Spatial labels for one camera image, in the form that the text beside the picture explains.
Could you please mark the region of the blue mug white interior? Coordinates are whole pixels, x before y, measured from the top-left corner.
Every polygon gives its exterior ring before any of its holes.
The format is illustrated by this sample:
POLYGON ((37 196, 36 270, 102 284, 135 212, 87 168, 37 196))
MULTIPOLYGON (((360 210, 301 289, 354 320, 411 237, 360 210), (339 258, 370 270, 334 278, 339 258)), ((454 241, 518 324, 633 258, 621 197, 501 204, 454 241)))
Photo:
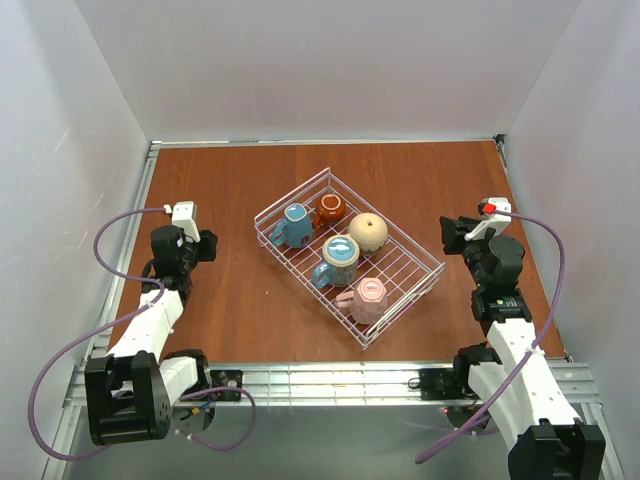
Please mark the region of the blue mug white interior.
POLYGON ((275 247, 286 244, 289 248, 299 249, 309 244, 312 235, 312 222, 305 207, 292 203, 285 208, 283 218, 269 235, 269 241, 275 247))

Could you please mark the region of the cream round ceramic mug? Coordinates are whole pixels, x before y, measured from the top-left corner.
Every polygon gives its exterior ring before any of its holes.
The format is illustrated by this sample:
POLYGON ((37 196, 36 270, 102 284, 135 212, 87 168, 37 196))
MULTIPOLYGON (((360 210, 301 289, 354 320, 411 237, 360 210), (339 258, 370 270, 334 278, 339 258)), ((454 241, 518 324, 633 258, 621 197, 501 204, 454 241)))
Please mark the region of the cream round ceramic mug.
POLYGON ((384 247, 388 239, 388 226, 379 215, 366 212, 350 221, 348 234, 358 244, 361 255, 372 256, 384 247))

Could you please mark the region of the pink faceted mug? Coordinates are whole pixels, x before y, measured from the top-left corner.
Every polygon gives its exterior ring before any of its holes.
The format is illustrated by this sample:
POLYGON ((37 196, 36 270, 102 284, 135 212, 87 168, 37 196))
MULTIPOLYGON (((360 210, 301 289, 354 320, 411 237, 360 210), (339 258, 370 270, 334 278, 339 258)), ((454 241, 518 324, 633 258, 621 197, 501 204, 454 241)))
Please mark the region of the pink faceted mug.
POLYGON ((387 308, 387 289, 379 278, 363 278, 357 286, 336 296, 335 306, 348 313, 352 320, 362 325, 372 325, 380 320, 387 308))

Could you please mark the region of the blue butterfly mug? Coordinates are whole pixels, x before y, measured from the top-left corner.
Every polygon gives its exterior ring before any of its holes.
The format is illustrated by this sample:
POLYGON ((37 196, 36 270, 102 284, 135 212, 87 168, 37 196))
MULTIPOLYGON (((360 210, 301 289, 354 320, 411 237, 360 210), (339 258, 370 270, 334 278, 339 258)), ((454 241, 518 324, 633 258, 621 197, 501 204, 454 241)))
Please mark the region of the blue butterfly mug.
POLYGON ((322 289, 327 285, 346 287, 356 278, 360 250, 348 234, 329 237, 322 248, 323 262, 312 273, 312 284, 322 289))

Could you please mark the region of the brown orange glazed mug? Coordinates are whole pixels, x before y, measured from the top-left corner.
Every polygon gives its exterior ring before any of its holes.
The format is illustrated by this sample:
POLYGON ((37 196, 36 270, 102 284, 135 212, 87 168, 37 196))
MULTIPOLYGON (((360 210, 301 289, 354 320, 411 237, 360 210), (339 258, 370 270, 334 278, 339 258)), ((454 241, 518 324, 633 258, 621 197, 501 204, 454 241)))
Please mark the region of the brown orange glazed mug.
POLYGON ((337 194, 324 194, 316 201, 315 216, 312 221, 314 229, 330 226, 341 221, 345 215, 346 203, 337 194))

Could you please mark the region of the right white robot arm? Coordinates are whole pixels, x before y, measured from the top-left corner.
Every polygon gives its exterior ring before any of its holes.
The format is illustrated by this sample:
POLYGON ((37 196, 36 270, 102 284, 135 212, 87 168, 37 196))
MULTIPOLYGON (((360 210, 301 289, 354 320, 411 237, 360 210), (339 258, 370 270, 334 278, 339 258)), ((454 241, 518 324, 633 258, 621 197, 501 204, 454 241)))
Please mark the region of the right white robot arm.
POLYGON ((440 225, 444 252, 460 255, 474 280, 472 312, 487 339, 458 352, 454 373, 501 433, 510 478, 598 478, 606 440, 570 405, 539 347, 518 287, 523 245, 492 216, 442 217, 440 225))

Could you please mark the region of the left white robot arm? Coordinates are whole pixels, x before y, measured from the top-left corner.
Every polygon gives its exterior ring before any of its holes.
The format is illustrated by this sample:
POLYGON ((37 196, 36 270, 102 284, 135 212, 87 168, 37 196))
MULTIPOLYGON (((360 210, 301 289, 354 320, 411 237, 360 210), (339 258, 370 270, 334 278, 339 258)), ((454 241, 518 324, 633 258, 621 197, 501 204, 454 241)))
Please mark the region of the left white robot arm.
POLYGON ((159 281, 164 292, 144 284, 139 305, 145 310, 106 355, 91 357, 85 367, 89 430, 97 446, 164 438, 176 401, 211 387, 202 351, 161 354, 191 294, 191 272, 215 260, 217 237, 193 220, 174 220, 150 238, 153 258, 142 276, 159 281))

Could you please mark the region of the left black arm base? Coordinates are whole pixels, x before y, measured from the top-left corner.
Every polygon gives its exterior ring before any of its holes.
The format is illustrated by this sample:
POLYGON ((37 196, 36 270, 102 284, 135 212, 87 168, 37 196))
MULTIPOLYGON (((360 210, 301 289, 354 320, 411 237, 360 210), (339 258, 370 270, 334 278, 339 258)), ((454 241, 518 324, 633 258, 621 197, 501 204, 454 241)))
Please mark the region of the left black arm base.
POLYGON ((203 433, 213 424, 218 404, 231 404, 241 400, 239 392, 226 390, 226 387, 241 387, 242 377, 241 370, 210 370, 209 386, 218 388, 218 391, 190 398, 184 404, 179 402, 174 406, 172 421, 175 427, 190 433, 203 433))

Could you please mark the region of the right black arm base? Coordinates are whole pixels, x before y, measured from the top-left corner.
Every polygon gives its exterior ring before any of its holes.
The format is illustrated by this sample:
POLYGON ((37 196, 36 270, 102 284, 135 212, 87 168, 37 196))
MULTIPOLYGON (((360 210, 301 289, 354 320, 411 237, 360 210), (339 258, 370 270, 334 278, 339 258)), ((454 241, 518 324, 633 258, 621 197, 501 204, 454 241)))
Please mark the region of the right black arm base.
POLYGON ((479 397, 456 379, 453 368, 423 368, 407 382, 423 401, 440 401, 454 428, 461 427, 480 408, 479 397))

